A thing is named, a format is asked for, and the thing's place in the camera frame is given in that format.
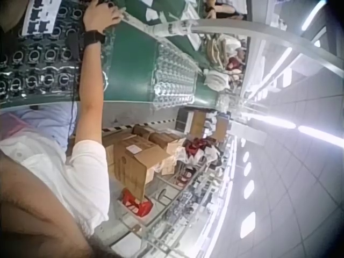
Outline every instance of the green conveyor belt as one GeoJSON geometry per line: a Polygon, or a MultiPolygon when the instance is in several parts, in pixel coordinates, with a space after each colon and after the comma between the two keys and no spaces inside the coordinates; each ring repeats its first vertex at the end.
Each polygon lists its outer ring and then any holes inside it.
{"type": "MultiPolygon", "coordinates": [[[[139,0],[118,0],[119,7],[126,6],[127,12],[146,22],[147,6],[139,0]]],[[[184,0],[154,0],[152,9],[163,11],[167,20],[172,21],[169,13],[181,17],[185,8],[184,0]]],[[[150,21],[153,25],[160,20],[150,21]]],[[[182,51],[191,55],[202,67],[209,65],[202,53],[194,51],[186,36],[170,37],[169,40],[182,51]]],[[[109,77],[109,86],[104,94],[105,101],[151,102],[152,101],[152,73],[156,60],[157,41],[141,32],[135,27],[122,22],[116,28],[116,38],[112,54],[109,77]]],[[[204,78],[199,77],[195,96],[195,106],[214,108],[217,92],[203,85],[204,78]]],[[[29,101],[7,103],[2,108],[9,106],[32,105],[60,101],[69,101],[71,97],[40,96],[29,101]]]]}

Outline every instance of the sleeve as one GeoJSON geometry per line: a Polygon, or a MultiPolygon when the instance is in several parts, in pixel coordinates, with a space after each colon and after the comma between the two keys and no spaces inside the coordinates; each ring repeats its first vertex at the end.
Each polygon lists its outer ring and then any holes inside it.
{"type": "Polygon", "coordinates": [[[110,188],[106,151],[92,140],[78,142],[66,169],[66,202],[74,217],[80,218],[89,234],[108,220],[110,188]]]}

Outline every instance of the wire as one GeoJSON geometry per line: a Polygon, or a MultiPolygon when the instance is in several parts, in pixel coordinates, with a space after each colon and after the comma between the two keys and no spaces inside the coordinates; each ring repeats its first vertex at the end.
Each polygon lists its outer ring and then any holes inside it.
{"type": "Polygon", "coordinates": [[[74,103],[75,103],[75,91],[76,91],[76,77],[73,78],[73,86],[72,86],[72,94],[71,94],[71,114],[70,114],[70,122],[69,122],[69,129],[68,129],[68,138],[71,136],[73,132],[70,132],[71,125],[73,123],[73,115],[74,115],[74,103]]]}

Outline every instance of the watch strap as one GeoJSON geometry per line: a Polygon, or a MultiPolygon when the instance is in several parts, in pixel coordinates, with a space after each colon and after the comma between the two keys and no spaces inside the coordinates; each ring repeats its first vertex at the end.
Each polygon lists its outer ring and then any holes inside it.
{"type": "Polygon", "coordinates": [[[105,43],[105,35],[101,34],[100,32],[94,31],[86,31],[84,34],[84,47],[88,45],[100,42],[101,44],[105,43]]]}

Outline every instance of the hand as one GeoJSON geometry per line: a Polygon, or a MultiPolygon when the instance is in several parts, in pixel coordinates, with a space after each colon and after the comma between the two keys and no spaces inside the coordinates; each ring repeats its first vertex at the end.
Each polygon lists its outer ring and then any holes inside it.
{"type": "Polygon", "coordinates": [[[98,5],[98,0],[92,0],[83,18],[85,29],[103,33],[107,27],[120,23],[124,11],[125,8],[120,10],[117,6],[109,8],[107,3],[98,5]]]}
{"type": "Polygon", "coordinates": [[[206,19],[216,19],[216,12],[214,9],[211,9],[210,12],[208,12],[208,15],[205,17],[206,19]]]}

